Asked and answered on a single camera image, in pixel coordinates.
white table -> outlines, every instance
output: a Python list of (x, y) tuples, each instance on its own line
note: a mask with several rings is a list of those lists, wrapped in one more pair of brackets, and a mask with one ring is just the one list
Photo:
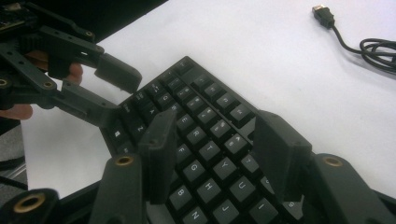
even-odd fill
[[(99, 45), (134, 66), (141, 86), (185, 55), (259, 109), (280, 115), (316, 153), (348, 160), (396, 198), (396, 78), (341, 48), (311, 8), (323, 3), (349, 46), (396, 40), (396, 1), (174, 0)], [(86, 68), (83, 87), (118, 104), (128, 94)], [(99, 180), (110, 157), (98, 128), (59, 109), (22, 123), (30, 189), (61, 197)]]

keyboard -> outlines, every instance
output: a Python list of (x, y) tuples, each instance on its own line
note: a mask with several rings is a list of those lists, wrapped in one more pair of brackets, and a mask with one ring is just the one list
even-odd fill
[(258, 109), (184, 57), (120, 104), (102, 134), (112, 155), (132, 152), (154, 117), (177, 114), (177, 164), (150, 223), (301, 223), (302, 203), (278, 203), (249, 154)]

gray carpet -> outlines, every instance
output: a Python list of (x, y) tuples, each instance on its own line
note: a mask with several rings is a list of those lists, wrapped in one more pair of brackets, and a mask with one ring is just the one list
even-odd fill
[[(0, 161), (16, 159), (24, 155), (21, 125), (0, 135)], [(24, 165), (19, 169), (0, 172), (1, 176), (12, 177), (12, 179), (27, 184)], [(23, 190), (0, 184), (0, 207), (7, 201), (22, 193)]]

human hand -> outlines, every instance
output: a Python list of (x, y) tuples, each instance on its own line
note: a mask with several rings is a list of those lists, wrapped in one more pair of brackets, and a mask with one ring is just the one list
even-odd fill
[[(48, 70), (48, 55), (42, 51), (32, 51), (25, 55), (38, 68)], [(82, 81), (82, 67), (79, 63), (71, 63), (69, 76), (66, 78), (71, 82), (80, 84)], [(0, 117), (7, 119), (29, 119), (33, 115), (30, 105), (14, 105), (8, 110), (0, 110)]]

